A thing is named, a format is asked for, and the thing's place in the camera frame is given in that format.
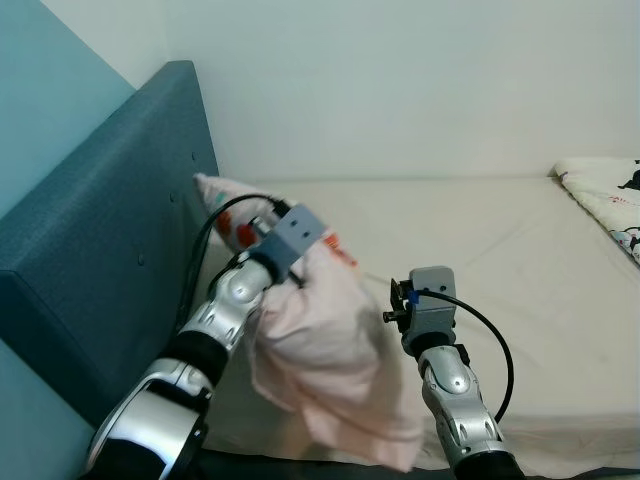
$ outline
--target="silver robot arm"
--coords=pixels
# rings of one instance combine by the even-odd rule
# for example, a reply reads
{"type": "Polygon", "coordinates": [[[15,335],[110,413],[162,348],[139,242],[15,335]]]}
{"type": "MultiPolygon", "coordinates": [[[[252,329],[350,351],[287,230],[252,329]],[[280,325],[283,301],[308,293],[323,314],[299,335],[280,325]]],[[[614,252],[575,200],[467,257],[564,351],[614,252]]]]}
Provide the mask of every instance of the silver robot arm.
{"type": "Polygon", "coordinates": [[[409,280],[391,281],[392,312],[402,346],[418,362],[422,398],[436,420],[440,443],[458,480],[523,480],[494,417],[484,405],[478,379],[463,345],[455,345],[455,305],[419,292],[455,297],[447,267],[411,271],[409,280]]]}
{"type": "Polygon", "coordinates": [[[171,480],[191,476],[204,422],[227,361],[264,291],[283,282],[325,227],[293,207],[220,276],[211,300],[182,327],[94,436],[83,480],[171,480]]]}

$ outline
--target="upholstered headboard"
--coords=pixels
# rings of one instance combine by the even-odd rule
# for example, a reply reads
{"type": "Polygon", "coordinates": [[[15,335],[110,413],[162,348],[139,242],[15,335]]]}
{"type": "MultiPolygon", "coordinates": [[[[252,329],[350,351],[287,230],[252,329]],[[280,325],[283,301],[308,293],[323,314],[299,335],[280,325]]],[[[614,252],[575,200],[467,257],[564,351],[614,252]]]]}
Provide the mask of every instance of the upholstered headboard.
{"type": "Polygon", "coordinates": [[[98,425],[174,329],[217,173],[191,62],[171,62],[0,220],[0,337],[98,425]]]}

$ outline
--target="mattress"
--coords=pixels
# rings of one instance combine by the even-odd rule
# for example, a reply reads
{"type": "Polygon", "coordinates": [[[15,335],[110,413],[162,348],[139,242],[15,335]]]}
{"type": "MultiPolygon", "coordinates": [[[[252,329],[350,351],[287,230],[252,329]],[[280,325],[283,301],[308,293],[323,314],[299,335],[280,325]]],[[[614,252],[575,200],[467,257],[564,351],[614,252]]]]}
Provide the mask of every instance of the mattress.
{"type": "MultiPolygon", "coordinates": [[[[335,228],[384,307],[391,277],[406,279],[411,269],[431,265],[454,270],[458,297],[510,345],[515,390],[501,426],[526,474],[566,478],[599,467],[640,467],[640,269],[557,180],[261,187],[306,203],[335,228]]],[[[217,269],[213,260],[221,257],[210,256],[204,277],[217,269]]],[[[456,333],[495,412],[506,385],[499,345],[463,311],[456,333]]],[[[419,392],[415,361],[406,355],[401,361],[403,381],[415,382],[419,392]]],[[[446,468],[432,417],[425,414],[424,422],[416,467],[446,468]]],[[[359,461],[312,444],[300,418],[256,394],[242,350],[220,384],[209,424],[211,449],[359,461]]]]}

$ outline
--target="pink cloth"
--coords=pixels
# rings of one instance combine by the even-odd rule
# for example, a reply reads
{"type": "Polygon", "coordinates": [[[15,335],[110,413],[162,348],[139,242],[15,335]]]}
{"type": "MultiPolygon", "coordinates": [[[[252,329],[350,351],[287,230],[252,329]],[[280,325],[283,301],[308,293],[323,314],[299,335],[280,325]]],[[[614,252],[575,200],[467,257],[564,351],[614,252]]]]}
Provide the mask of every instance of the pink cloth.
{"type": "MultiPolygon", "coordinates": [[[[196,176],[196,184],[210,211],[255,191],[204,175],[196,176]]],[[[235,228],[257,214],[265,214],[264,202],[247,201],[232,207],[229,220],[235,228]]],[[[390,343],[399,338],[385,334],[382,313],[352,259],[335,234],[328,238],[294,265],[305,287],[286,282],[270,288],[245,335],[254,388],[281,408],[300,412],[316,442],[408,471],[422,444],[426,407],[401,402],[390,343]]]]}

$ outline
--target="bed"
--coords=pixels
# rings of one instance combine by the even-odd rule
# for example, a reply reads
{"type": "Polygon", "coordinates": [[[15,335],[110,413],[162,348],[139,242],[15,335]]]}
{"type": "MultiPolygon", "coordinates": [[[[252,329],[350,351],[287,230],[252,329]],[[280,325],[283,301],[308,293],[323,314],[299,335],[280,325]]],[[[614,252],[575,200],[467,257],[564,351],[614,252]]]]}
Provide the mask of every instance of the bed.
{"type": "MultiPolygon", "coordinates": [[[[193,65],[171,62],[0,220],[0,337],[94,427],[174,331],[205,218],[196,172],[217,173],[213,145],[193,65]]],[[[511,344],[516,387],[503,428],[528,473],[638,468],[638,266],[556,180],[261,186],[340,232],[380,302],[392,276],[454,269],[459,296],[511,344]]],[[[225,259],[208,252],[200,298],[225,259]]],[[[457,333],[495,409],[500,352],[464,314],[457,333]]],[[[360,462],[311,444],[299,418],[259,397],[241,349],[209,419],[216,451],[360,462]]],[[[417,466],[443,469],[428,416],[425,430],[417,466]]]]}

